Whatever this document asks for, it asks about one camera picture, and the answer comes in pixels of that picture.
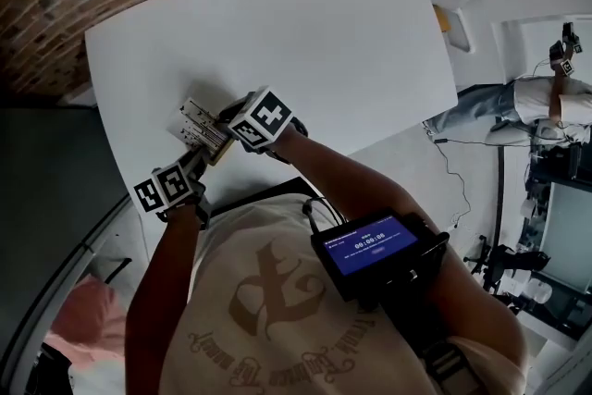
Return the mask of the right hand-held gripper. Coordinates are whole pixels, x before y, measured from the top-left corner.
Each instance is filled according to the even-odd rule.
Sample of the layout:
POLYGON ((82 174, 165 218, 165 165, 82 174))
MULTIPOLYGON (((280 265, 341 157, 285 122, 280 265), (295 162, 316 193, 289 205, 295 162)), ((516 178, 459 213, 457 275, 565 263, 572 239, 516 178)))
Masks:
POLYGON ((278 96, 264 86, 249 92, 220 112, 218 125, 227 125, 228 134, 251 154, 266 154, 281 163, 287 160, 270 149, 286 127, 292 126, 307 137, 308 130, 278 96))

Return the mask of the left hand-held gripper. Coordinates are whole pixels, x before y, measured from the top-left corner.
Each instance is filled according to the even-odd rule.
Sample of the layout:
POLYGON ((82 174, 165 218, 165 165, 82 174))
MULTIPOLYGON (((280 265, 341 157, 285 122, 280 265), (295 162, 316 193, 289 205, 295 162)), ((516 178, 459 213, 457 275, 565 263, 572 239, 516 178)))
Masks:
POLYGON ((205 197, 205 186, 198 180, 207 166, 208 150, 199 147, 187 151, 179 162, 155 169, 150 178, 133 187, 142 211, 155 214, 166 223, 169 211, 193 204, 200 229, 206 229, 211 205, 205 197))

